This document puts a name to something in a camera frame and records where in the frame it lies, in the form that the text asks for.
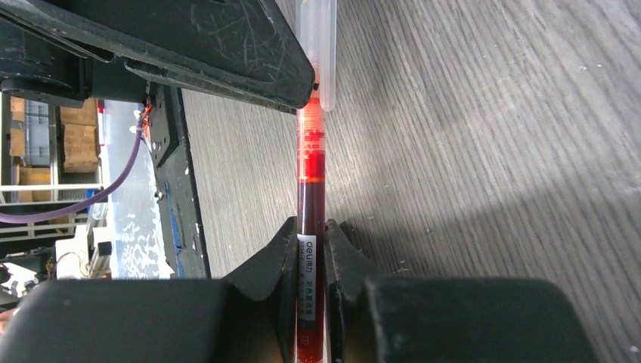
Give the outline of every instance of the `white label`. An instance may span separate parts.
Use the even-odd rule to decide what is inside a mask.
[[[316,236],[299,238],[299,319],[316,320]]]

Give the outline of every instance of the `red object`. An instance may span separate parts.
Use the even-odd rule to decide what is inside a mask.
[[[298,225],[299,294],[296,319],[297,359],[323,359],[325,241],[325,128],[324,112],[314,91],[298,110]]]

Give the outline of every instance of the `transparent plastic cap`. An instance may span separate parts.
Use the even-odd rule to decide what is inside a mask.
[[[318,68],[320,105],[336,106],[336,0],[296,0],[296,38]]]

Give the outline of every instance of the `tube with red liquid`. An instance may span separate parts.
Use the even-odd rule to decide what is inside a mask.
[[[296,37],[315,71],[309,103],[298,124],[299,291],[296,357],[323,360],[325,242],[325,111],[336,103],[336,0],[296,0]]]

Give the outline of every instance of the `purple cable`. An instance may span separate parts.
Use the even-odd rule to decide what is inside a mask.
[[[21,216],[0,213],[0,222],[12,223],[12,224],[25,224],[25,223],[43,222],[43,221],[48,221],[49,219],[60,218],[60,217],[67,216],[71,213],[79,212],[83,209],[86,209],[90,205],[103,200],[109,194],[112,194],[113,191],[118,189],[118,187],[125,181],[125,179],[127,179],[127,176],[129,176],[129,173],[131,172],[134,166],[136,157],[138,156],[138,148],[140,147],[140,142],[142,138],[142,122],[145,116],[146,115],[143,113],[138,119],[138,124],[136,125],[136,139],[134,141],[134,148],[132,150],[132,154],[129,156],[129,160],[127,160],[127,165],[125,165],[124,170],[120,173],[118,178],[114,180],[113,183],[111,183],[110,186],[106,187],[104,190],[100,191],[99,193],[97,193],[96,195],[94,195],[93,197],[87,200],[83,200],[82,202],[73,204],[72,206],[66,206],[64,208],[52,210],[50,212],[26,214]]]

